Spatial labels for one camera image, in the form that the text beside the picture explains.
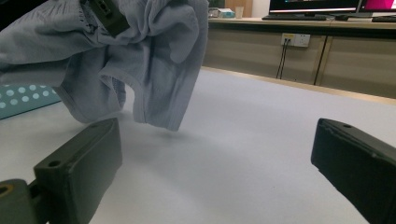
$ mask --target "light blue fabric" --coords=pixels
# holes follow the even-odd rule
[[[87,3],[49,0],[0,32],[0,84],[52,86],[91,122],[122,109],[176,131],[205,54],[206,0],[113,0],[131,28],[112,37]]]

